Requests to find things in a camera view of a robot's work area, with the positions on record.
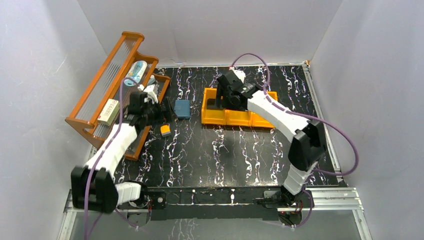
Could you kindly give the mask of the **blue card holder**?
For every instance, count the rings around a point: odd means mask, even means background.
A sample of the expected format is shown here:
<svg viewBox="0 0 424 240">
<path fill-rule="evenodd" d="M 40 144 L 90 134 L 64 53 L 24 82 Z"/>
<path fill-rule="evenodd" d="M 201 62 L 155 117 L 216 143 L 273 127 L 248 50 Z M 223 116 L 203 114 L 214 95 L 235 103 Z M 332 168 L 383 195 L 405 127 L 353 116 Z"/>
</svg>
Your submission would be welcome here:
<svg viewBox="0 0 424 240">
<path fill-rule="evenodd" d="M 174 112 L 178 119 L 190 119 L 191 102 L 186 99 L 177 99 L 174 105 Z"/>
</svg>

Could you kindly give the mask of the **yellow three-compartment bin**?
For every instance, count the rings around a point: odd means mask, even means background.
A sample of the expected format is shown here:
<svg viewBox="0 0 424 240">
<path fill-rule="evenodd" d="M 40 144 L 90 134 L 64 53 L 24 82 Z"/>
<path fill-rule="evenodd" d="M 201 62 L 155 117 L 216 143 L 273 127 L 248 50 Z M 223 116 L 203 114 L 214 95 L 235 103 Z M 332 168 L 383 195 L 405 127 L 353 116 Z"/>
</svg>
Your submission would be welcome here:
<svg viewBox="0 0 424 240">
<path fill-rule="evenodd" d="M 241 126 L 254 128 L 274 128 L 263 117 L 251 111 L 212 109 L 217 89 L 204 88 L 201 107 L 201 123 L 204 125 Z"/>
</svg>

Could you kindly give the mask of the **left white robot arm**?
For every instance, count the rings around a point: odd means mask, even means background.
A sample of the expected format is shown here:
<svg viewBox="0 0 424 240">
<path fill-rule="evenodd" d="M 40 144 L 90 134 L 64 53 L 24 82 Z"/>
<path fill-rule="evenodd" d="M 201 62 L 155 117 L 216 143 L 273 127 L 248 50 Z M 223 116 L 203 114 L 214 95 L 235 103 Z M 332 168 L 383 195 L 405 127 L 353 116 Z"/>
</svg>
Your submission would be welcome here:
<svg viewBox="0 0 424 240">
<path fill-rule="evenodd" d="M 127 149 L 148 126 L 162 126 L 174 120 L 168 98 L 159 101 L 158 86 L 140 85 L 129 96 L 129 103 L 120 109 L 105 143 L 84 166 L 71 171 L 72 204 L 77 209 L 110 214 L 118 206 L 147 203 L 147 187 L 137 181 L 116 184 L 115 170 Z"/>
</svg>

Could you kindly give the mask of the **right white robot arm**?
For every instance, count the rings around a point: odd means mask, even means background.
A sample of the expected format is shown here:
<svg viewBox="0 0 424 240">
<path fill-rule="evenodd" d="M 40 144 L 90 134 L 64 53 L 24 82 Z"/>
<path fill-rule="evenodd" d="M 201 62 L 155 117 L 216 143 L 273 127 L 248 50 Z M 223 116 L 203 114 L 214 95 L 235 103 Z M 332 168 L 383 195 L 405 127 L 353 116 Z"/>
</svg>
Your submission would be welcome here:
<svg viewBox="0 0 424 240">
<path fill-rule="evenodd" d="M 287 177 L 279 193 L 265 196 L 258 203 L 291 206 L 299 199 L 318 161 L 325 156 L 327 141 L 324 124 L 291 112 L 258 84 L 245 82 L 245 76 L 243 71 L 234 69 L 219 76 L 214 105 L 226 110 L 255 113 L 286 137 L 290 143 Z"/>
</svg>

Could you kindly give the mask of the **yellow grey eraser block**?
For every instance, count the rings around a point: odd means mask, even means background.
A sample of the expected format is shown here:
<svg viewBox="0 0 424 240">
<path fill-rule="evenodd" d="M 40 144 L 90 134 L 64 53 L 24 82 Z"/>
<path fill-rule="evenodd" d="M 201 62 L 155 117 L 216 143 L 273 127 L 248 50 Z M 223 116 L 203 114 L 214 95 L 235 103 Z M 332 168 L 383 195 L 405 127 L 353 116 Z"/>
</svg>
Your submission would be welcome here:
<svg viewBox="0 0 424 240">
<path fill-rule="evenodd" d="M 162 125 L 160 127 L 160 134 L 163 138 L 171 135 L 171 128 L 168 124 Z"/>
</svg>

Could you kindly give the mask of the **white red small box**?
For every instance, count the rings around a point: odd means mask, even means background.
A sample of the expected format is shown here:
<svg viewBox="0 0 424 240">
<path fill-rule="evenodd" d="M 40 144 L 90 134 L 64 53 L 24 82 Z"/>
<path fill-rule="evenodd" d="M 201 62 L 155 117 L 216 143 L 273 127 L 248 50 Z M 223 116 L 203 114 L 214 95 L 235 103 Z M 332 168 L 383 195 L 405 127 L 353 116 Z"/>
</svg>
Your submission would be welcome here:
<svg viewBox="0 0 424 240">
<path fill-rule="evenodd" d="M 120 102 L 116 99 L 108 99 L 97 120 L 100 124 L 110 126 L 120 110 Z"/>
</svg>

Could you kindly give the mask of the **small grey blue item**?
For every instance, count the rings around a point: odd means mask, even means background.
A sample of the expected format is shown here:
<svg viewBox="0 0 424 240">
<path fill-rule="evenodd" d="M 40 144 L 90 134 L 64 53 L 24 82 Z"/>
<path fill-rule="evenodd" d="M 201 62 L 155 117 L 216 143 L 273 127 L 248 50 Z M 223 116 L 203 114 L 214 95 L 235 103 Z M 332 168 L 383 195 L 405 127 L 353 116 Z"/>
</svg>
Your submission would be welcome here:
<svg viewBox="0 0 424 240">
<path fill-rule="evenodd" d="M 156 84 L 156 78 L 155 78 L 154 75 L 151 75 L 146 86 L 148 87 L 148 86 L 155 85 L 155 84 Z"/>
</svg>

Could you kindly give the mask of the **light blue oval case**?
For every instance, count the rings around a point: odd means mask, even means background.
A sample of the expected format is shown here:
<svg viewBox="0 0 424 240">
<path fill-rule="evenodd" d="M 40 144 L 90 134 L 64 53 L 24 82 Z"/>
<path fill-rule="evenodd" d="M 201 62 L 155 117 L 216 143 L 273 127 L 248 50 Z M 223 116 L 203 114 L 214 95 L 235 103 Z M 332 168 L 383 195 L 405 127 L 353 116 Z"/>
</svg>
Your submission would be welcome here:
<svg viewBox="0 0 424 240">
<path fill-rule="evenodd" d="M 138 85 L 146 71 L 148 64 L 144 60 L 134 62 L 125 76 L 124 84 L 128 87 Z"/>
</svg>

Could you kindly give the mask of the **orange wooden shelf rack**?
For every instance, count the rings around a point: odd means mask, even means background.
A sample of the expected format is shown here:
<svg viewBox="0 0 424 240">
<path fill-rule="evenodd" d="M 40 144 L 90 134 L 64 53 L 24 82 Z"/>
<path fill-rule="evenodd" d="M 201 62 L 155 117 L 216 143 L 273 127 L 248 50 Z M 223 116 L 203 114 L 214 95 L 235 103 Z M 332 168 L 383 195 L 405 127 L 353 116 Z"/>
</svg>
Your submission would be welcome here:
<svg viewBox="0 0 424 240">
<path fill-rule="evenodd" d="M 153 76 L 158 83 L 158 100 L 162 101 L 165 96 L 171 79 L 166 75 L 154 73 L 159 62 L 157 57 L 138 51 L 144 39 L 144 35 L 138 32 L 122 32 L 82 97 L 65 118 L 65 121 L 96 149 L 102 146 L 112 130 L 111 126 L 100 123 L 98 116 L 107 100 L 119 98 L 120 81 L 126 76 L 134 62 L 147 63 L 140 83 L 147 85 L 150 77 Z"/>
</svg>

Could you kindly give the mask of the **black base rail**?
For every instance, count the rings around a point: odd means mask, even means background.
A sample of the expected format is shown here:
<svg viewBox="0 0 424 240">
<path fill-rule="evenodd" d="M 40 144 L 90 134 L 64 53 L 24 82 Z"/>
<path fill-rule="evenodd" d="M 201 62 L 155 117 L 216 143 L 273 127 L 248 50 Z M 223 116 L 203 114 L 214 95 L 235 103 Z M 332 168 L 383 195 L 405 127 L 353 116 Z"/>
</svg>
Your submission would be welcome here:
<svg viewBox="0 0 424 240">
<path fill-rule="evenodd" d="M 152 221 L 173 219 L 260 219 L 279 221 L 288 216 L 295 223 L 310 207 L 300 193 L 283 196 L 279 186 L 149 187 L 139 206 L 118 207 L 129 213 L 145 213 Z"/>
</svg>

